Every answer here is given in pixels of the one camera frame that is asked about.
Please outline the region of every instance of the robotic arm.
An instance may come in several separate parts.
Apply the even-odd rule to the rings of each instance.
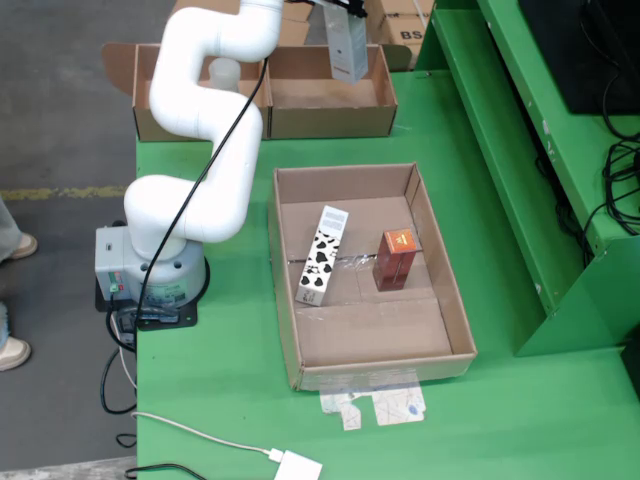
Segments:
[[[167,131],[210,140],[214,147],[247,99],[198,85],[206,56],[258,62],[276,48],[284,0],[242,0],[238,15],[199,8],[176,12],[167,23],[150,105]],[[260,111],[251,104],[209,175],[198,187],[159,260],[175,257],[187,240],[222,242],[242,227],[249,205],[262,136]],[[193,182],[163,175],[136,180],[127,190],[125,212],[134,250],[151,259]]]
[[[145,303],[160,307],[189,303],[207,284],[202,244],[228,240],[242,228],[262,138],[262,116],[255,104],[247,107],[245,96],[201,87],[198,79],[207,56],[239,62],[268,57],[278,43],[284,1],[241,0],[238,15],[185,8],[169,19],[149,95],[158,124],[176,135],[209,140],[217,149],[247,109],[178,219],[155,267],[152,259],[194,182],[150,175],[127,189],[128,225],[96,233],[96,277],[105,300],[113,304],[144,298]],[[314,2],[366,15],[363,0]]]

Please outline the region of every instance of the green workbench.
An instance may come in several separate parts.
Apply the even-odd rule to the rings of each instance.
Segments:
[[[211,285],[196,327],[141,332],[138,408],[240,443],[324,464],[324,479],[602,479],[640,471],[640,405],[614,348],[516,358],[544,318],[517,235],[448,69],[394,74],[389,138],[264,142],[242,231],[207,245]],[[138,143],[139,176],[193,179],[207,143]],[[267,235],[276,167],[416,162],[427,184],[479,355],[457,379],[426,383],[426,419],[361,430],[289,388]],[[212,205],[211,208],[224,208]],[[271,479],[257,453],[138,421],[138,463],[185,464],[208,479]],[[181,473],[141,479],[187,478]]]

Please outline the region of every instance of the person's foot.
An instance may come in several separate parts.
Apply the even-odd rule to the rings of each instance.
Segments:
[[[20,260],[21,258],[33,255],[38,250],[38,241],[33,235],[23,233],[20,239],[20,245],[9,257],[11,260]]]
[[[0,348],[0,372],[19,367],[29,360],[30,355],[31,347],[27,342],[9,337],[4,347]]]

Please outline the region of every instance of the black monitor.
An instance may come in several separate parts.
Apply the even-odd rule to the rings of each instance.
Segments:
[[[520,0],[520,7],[571,112],[602,113],[605,88],[620,72],[607,111],[640,113],[640,0]]]

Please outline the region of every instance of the red product box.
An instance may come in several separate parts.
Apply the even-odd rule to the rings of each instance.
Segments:
[[[378,290],[402,290],[409,276],[418,247],[411,230],[384,232],[378,258],[373,267],[373,278]]]

